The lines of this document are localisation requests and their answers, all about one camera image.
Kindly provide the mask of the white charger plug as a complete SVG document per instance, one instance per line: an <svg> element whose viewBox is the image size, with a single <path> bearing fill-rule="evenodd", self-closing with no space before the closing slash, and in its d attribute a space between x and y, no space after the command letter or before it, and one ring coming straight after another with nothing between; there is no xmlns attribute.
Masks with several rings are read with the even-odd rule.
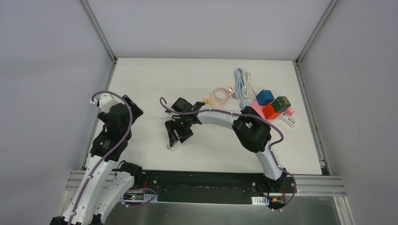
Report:
<svg viewBox="0 0 398 225"><path fill-rule="evenodd" d="M182 143L177 139L169 139L168 143L166 144L166 149L169 151L177 151L181 148Z"/></svg>

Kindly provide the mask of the beige cube plug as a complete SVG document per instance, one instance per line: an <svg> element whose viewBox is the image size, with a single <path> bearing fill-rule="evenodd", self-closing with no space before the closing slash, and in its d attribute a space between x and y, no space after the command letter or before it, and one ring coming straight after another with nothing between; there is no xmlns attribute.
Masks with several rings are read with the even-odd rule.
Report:
<svg viewBox="0 0 398 225"><path fill-rule="evenodd" d="M207 104L207 105L214 106L214 100L211 99L211 98L203 98L203 99L202 99L202 102L205 103L205 104Z"/></svg>

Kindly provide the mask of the dark green cube socket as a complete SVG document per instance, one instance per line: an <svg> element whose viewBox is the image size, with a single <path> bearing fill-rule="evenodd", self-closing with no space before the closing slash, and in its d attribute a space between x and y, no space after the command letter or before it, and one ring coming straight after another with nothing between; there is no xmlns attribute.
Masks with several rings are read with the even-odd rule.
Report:
<svg viewBox="0 0 398 225"><path fill-rule="evenodd" d="M286 96L278 96L271 102L271 105L277 113L282 113L291 107L291 103Z"/></svg>

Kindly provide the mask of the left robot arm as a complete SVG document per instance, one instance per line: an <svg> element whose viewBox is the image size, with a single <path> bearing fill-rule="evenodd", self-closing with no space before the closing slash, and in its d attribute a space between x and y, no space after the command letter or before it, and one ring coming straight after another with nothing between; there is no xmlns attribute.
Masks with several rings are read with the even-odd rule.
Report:
<svg viewBox="0 0 398 225"><path fill-rule="evenodd" d="M104 124L92 142L77 192L63 214L52 218L52 225L103 225L124 193L143 184L141 166L124 162L113 183L104 187L132 137L131 126L143 111L127 95L106 90L93 94L91 103L100 109L97 117Z"/></svg>

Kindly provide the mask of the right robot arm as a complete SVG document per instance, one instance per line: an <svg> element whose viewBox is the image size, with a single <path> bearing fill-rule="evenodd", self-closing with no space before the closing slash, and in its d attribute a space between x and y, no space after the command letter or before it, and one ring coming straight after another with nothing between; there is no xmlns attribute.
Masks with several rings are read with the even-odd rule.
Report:
<svg viewBox="0 0 398 225"><path fill-rule="evenodd" d="M161 106L166 113L172 114L172 118L165 122L168 149L175 150L192 137L191 127L195 124L209 124L231 129L242 146L256 155L267 179L267 188L272 192L278 192L284 188L288 174L272 150L273 145L283 141L284 136L281 135L279 140L272 142L271 129L275 129L278 133L281 131L260 117L252 107L246 106L241 111L227 111L204 102L196 102L192 105L181 97L171 107L167 107L166 103L165 98L161 97Z"/></svg>

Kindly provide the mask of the red cube socket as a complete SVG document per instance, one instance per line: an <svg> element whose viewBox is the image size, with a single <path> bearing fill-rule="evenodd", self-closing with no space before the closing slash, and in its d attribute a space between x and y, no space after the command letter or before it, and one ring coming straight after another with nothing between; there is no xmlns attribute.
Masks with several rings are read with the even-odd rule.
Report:
<svg viewBox="0 0 398 225"><path fill-rule="evenodd" d="M264 106L261 111L266 120L274 120L281 114L280 112L276 112L271 103Z"/></svg>

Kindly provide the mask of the blue cube socket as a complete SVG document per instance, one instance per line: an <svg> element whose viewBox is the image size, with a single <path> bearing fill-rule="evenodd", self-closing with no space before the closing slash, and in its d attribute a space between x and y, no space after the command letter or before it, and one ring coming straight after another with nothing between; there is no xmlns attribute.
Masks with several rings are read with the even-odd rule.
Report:
<svg viewBox="0 0 398 225"><path fill-rule="evenodd" d="M266 106L274 101L275 97L270 90L261 90L256 95L256 101L258 105Z"/></svg>

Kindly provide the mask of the pink power strip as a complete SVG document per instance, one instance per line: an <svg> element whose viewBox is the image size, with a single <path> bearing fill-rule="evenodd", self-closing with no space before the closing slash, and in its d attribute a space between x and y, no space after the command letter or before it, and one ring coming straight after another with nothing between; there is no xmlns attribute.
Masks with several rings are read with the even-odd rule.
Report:
<svg viewBox="0 0 398 225"><path fill-rule="evenodd" d="M251 107L260 115L260 117L265 119L264 115L261 111L264 106L258 105L257 101L254 101L254 103L251 105ZM284 111L284 113L287 113L288 115L293 116L295 111L293 108L289 107L286 111Z"/></svg>

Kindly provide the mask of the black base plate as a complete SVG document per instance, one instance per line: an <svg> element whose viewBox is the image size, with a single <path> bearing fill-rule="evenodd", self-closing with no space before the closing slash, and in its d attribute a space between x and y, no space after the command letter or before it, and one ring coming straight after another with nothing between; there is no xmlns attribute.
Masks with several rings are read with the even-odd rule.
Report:
<svg viewBox="0 0 398 225"><path fill-rule="evenodd" d="M143 170L130 189L136 191L124 199L131 203L156 193L156 202L249 205L259 199L268 205L275 198L283 206L295 182L286 173L274 181L262 173Z"/></svg>

